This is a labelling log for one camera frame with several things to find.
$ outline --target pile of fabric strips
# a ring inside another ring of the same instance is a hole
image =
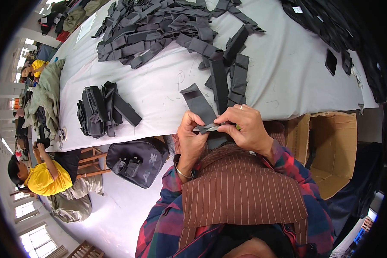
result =
[[[264,32],[236,6],[240,0],[219,0],[209,11],[204,0],[119,0],[113,3],[103,25],[93,38],[103,41],[97,46],[98,60],[119,60],[132,69],[144,65],[172,40],[189,52],[202,55],[198,69],[210,68],[206,86],[214,91],[217,111],[222,114],[228,106],[245,104],[246,77],[249,57],[241,51],[250,34]],[[213,46],[217,35],[209,23],[212,17],[232,13],[244,25],[230,38],[226,50]],[[231,90],[227,85],[228,73]]]
[[[316,34],[336,52],[341,53],[342,68],[351,74],[352,58],[348,49],[355,51],[363,65],[367,82],[377,103],[387,100],[387,89],[378,55],[361,27],[359,20],[339,0],[281,0],[285,13],[294,21]]]
[[[105,134],[115,137],[115,126],[123,123],[122,117],[134,127],[142,120],[120,97],[116,83],[109,81],[101,90],[96,86],[86,87],[77,107],[77,117],[83,134],[96,139]]]

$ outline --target plaid shirt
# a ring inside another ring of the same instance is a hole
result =
[[[299,245],[295,233],[286,224],[278,224],[284,234],[289,237],[298,257],[321,256],[329,257],[334,229],[330,212],[320,197],[318,186],[311,178],[311,172],[295,160],[289,150],[279,145],[275,140],[273,147],[275,166],[262,156],[262,162],[276,172],[294,178],[300,186],[308,213],[308,242]],[[209,225],[197,229],[195,240],[178,251],[179,238],[183,229],[184,213],[182,210],[182,182],[172,166],[163,176],[163,188],[160,199],[151,209],[148,218],[143,223],[138,237],[136,257],[206,257],[212,248],[216,236],[222,231],[223,224]]]

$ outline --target brown striped apron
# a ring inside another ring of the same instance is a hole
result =
[[[284,145],[284,126],[264,123]],[[175,152],[179,152],[179,139]],[[293,224],[296,240],[307,244],[307,209],[294,179],[268,169],[258,157],[227,144],[204,150],[198,177],[182,185],[184,229],[179,249],[195,238],[196,229],[212,224]]]

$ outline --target white tablecloth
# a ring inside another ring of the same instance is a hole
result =
[[[111,3],[82,25],[90,30],[80,32],[77,29],[55,54],[55,57],[66,58],[61,74],[59,126],[67,128],[68,139],[61,151],[176,133],[182,115],[188,109],[180,90],[193,83],[215,109],[212,90],[204,86],[210,71],[198,70],[200,55],[188,53],[175,42],[139,69],[132,70],[119,61],[98,62],[96,45],[102,39],[91,36],[100,27]],[[207,0],[210,10],[216,4],[217,0]],[[353,75],[344,73],[341,54],[333,50],[338,63],[335,76],[330,74],[324,65],[328,45],[289,18],[280,1],[243,0],[238,8],[267,31],[263,35],[250,35],[242,52],[250,57],[247,104],[258,109],[264,120],[286,120],[321,111],[354,110],[359,108],[358,104],[364,104],[366,108],[377,107],[355,52],[350,54],[362,76],[364,89],[358,87]],[[214,45],[225,49],[228,38],[238,31],[242,22],[227,12],[213,18],[210,25],[219,33]],[[119,94],[142,121],[134,128],[124,120],[115,130],[116,137],[104,136],[96,140],[80,131],[76,103],[82,98],[85,87],[101,86],[106,81],[117,83]]]

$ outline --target silver bracelet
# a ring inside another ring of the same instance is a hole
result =
[[[179,163],[179,161],[175,163],[175,169],[176,169],[176,171],[177,171],[180,175],[182,175],[182,176],[185,177],[185,178],[189,178],[189,179],[191,179],[191,178],[194,177],[194,173],[192,172],[192,170],[191,170],[191,176],[190,176],[190,177],[185,176],[184,174],[182,174],[182,172],[180,172],[179,169],[178,169],[178,167],[177,167],[177,166],[178,166],[178,163]]]

